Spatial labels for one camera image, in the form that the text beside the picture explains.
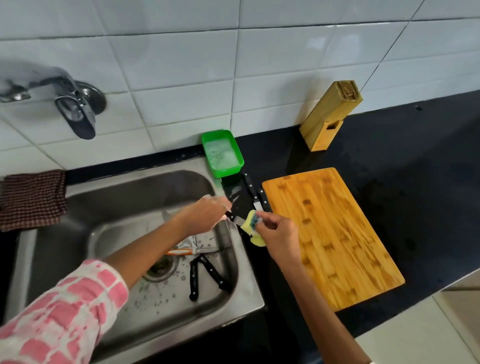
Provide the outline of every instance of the brown checkered dish towel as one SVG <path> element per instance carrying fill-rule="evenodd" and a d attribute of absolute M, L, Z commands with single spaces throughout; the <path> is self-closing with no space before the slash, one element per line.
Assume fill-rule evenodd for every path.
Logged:
<path fill-rule="evenodd" d="M 67 213 L 65 171 L 12 174 L 3 181 L 0 231 L 56 224 Z"/>

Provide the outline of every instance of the sink drain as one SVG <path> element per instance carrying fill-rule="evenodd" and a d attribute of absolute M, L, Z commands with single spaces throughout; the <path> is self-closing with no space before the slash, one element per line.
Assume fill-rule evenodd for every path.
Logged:
<path fill-rule="evenodd" d="M 166 255 L 153 264 L 144 274 L 144 278 L 151 282 L 161 282 L 169 279 L 179 266 L 179 257 Z"/>

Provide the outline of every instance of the cutting board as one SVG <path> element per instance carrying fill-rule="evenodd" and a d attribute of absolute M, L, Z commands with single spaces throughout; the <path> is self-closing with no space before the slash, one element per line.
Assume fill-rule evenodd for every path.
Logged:
<path fill-rule="evenodd" d="M 265 181 L 272 211 L 299 227 L 302 263 L 335 310 L 405 283 L 335 168 Z"/>

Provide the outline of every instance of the green plastic tub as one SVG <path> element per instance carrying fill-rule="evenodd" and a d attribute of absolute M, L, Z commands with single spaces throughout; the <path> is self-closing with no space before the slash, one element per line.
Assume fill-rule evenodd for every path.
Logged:
<path fill-rule="evenodd" d="M 215 178 L 240 172 L 245 161 L 230 130 L 214 130 L 202 134 L 208 165 Z"/>

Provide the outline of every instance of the stainless steel sink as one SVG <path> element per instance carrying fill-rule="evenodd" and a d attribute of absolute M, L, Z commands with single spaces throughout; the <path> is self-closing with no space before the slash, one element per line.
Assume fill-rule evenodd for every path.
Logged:
<path fill-rule="evenodd" d="M 20 235 L 6 320 L 88 258 L 104 258 L 161 225 L 205 194 L 224 195 L 206 159 L 139 170 L 67 188 L 68 213 L 59 224 Z M 189 299 L 192 257 L 163 262 L 131 290 L 113 328 L 95 349 L 95 363 L 134 363 L 263 307 L 237 227 L 222 221 L 196 236 L 217 246 L 210 262 L 234 286 L 220 290 L 199 266 L 199 298 Z"/>

